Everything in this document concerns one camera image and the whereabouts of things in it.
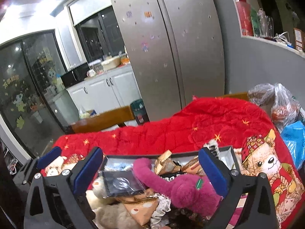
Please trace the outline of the clear bag black card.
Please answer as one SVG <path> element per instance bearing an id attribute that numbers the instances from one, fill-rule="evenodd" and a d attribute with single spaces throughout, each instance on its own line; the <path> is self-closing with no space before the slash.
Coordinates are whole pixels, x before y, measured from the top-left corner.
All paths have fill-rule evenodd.
<path id="1" fill-rule="evenodd" d="M 144 193 L 146 188 L 129 171 L 102 171 L 104 187 L 107 197 L 116 198 L 122 196 L 133 196 Z"/>

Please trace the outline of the furry black hair claw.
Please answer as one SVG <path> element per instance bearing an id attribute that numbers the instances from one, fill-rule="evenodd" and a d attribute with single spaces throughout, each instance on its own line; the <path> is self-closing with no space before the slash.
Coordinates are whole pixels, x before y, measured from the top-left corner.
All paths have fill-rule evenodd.
<path id="1" fill-rule="evenodd" d="M 218 142 L 215 139 L 211 139 L 208 143 L 205 143 L 203 147 L 207 148 L 215 158 L 219 159 L 219 147 Z"/>

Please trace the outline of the white black lace scrunchie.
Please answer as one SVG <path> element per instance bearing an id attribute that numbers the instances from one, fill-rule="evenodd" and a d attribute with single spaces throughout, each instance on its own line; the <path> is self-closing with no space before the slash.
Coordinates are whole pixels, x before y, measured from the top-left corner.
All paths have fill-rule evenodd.
<path id="1" fill-rule="evenodd" d="M 157 198 L 158 205 L 150 218 L 150 228 L 162 228 L 169 223 L 166 213 L 171 211 L 171 200 L 160 193 L 156 193 L 154 197 Z"/>

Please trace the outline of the triangular orange snack pack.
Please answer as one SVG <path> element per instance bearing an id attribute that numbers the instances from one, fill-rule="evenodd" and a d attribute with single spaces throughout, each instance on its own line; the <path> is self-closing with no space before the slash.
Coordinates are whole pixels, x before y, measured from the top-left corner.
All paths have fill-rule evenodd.
<path id="1" fill-rule="evenodd" d="M 144 226 L 150 221 L 158 204 L 157 198 L 148 198 L 139 202 L 124 203 L 124 206 L 134 220 L 140 226 Z"/>

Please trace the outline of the pink plush bear toy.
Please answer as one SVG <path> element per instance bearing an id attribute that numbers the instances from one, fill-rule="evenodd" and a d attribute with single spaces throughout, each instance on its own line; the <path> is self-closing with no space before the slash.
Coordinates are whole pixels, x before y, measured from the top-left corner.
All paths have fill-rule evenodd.
<path id="1" fill-rule="evenodd" d="M 212 216 L 222 197 L 217 195 L 207 176 L 183 174 L 171 181 L 163 179 L 151 170 L 151 160 L 136 159 L 134 176 L 144 185 L 167 196 L 176 208 L 186 208 L 202 217 Z"/>

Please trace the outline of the black storage box tray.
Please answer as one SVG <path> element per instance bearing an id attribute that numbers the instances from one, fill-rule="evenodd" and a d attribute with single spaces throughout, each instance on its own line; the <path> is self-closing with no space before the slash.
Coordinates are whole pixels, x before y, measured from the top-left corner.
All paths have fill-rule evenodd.
<path id="1" fill-rule="evenodd" d="M 217 159 L 209 151 L 207 147 L 202 148 L 198 153 L 198 162 L 202 167 L 207 181 L 210 182 L 212 191 L 222 198 L 219 209 L 221 210 L 218 215 L 231 215 L 229 221 L 230 225 L 237 226 L 237 221 L 240 218 L 242 207 L 237 204 L 225 208 L 224 201 L 228 197 L 229 191 L 232 188 L 233 177 L 232 172 L 240 174 L 240 169 L 237 166 L 237 158 L 231 146 L 220 148 L 220 159 Z M 105 158 L 98 171 L 99 175 L 107 179 L 115 179 L 122 177 L 124 173 L 129 172 L 135 179 L 140 182 L 144 178 L 150 181 L 151 184 L 164 182 L 161 176 L 152 171 L 153 157 L 140 158 L 138 156 L 109 156 Z"/>

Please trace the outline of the blue plastic bag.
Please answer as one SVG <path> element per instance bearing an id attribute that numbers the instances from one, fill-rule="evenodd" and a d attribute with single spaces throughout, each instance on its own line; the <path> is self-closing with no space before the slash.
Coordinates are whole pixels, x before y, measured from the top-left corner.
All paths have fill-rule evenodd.
<path id="1" fill-rule="evenodd" d="M 292 156 L 293 162 L 299 170 L 304 162 L 304 124 L 297 121 L 287 125 L 281 132 L 281 138 L 285 142 Z"/>

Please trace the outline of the red bear print blanket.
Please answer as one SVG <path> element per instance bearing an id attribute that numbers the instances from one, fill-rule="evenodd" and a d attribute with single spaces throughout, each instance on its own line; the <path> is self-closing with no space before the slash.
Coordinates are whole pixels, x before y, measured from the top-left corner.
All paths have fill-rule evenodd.
<path id="1" fill-rule="evenodd" d="M 292 156 L 267 113 L 236 98 L 195 98 L 180 112 L 158 122 L 110 131 L 60 136 L 62 154 L 43 171 L 57 175 L 100 147 L 106 155 L 159 155 L 199 150 L 204 144 L 232 146 L 245 175 L 267 175 L 281 228 L 295 219 L 304 202 L 304 186 Z"/>

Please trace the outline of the wooden chair back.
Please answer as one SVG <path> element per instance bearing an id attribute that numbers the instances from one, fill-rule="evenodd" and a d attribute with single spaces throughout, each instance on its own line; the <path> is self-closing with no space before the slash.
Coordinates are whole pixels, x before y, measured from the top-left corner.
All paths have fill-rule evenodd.
<path id="1" fill-rule="evenodd" d="M 81 119 L 76 123 L 72 123 L 69 129 L 72 133 L 98 132 L 115 125 L 125 127 L 125 122 L 131 120 L 135 120 L 132 109 L 130 106 L 123 106 L 90 118 Z"/>

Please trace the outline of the black microwave oven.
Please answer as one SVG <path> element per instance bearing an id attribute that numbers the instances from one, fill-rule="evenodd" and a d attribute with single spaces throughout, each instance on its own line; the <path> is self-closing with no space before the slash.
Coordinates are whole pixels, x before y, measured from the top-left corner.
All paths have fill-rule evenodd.
<path id="1" fill-rule="evenodd" d="M 87 78 L 87 72 L 89 70 L 88 63 L 83 63 L 66 72 L 60 78 L 65 88 L 69 88 L 84 81 L 84 79 Z"/>

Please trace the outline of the clear plastic food bag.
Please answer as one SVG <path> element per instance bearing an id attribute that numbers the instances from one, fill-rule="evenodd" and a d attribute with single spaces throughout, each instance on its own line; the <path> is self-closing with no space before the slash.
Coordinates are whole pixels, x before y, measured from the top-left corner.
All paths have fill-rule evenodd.
<path id="1" fill-rule="evenodd" d="M 299 101 L 281 83 L 258 84 L 248 91 L 247 96 L 257 106 L 270 107 L 271 120 L 280 133 L 297 120 L 301 109 Z"/>

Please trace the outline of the white kitchen cabinet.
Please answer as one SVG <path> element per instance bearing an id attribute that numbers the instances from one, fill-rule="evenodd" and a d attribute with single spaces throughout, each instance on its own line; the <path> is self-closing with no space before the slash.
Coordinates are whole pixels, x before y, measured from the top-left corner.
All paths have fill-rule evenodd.
<path id="1" fill-rule="evenodd" d="M 97 114 L 128 106 L 142 97 L 130 64 L 89 77 L 67 91 L 78 110 Z"/>

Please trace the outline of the dark green trash bin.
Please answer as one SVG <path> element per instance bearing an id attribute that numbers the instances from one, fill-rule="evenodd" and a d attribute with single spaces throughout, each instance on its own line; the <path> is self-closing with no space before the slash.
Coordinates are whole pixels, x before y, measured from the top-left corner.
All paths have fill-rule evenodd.
<path id="1" fill-rule="evenodd" d="M 149 122 L 148 114 L 146 112 L 144 102 L 142 99 L 137 99 L 130 104 L 130 108 L 134 114 L 135 120 L 138 125 Z"/>

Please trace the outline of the red gift box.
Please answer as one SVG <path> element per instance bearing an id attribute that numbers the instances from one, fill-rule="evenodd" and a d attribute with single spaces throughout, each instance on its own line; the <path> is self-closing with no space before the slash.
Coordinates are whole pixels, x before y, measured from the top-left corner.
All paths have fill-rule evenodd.
<path id="1" fill-rule="evenodd" d="M 237 11 L 243 36 L 254 36 L 251 21 L 251 6 L 246 0 L 236 0 Z"/>

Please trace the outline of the white wall shelf unit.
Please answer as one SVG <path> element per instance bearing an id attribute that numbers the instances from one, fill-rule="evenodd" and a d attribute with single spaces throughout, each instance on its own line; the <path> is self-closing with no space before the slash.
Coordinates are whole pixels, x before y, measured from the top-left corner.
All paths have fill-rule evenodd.
<path id="1" fill-rule="evenodd" d="M 238 33 L 241 38 L 261 41 L 304 57 L 304 0 L 246 0 L 251 6 L 254 36 L 243 36 L 236 0 Z"/>

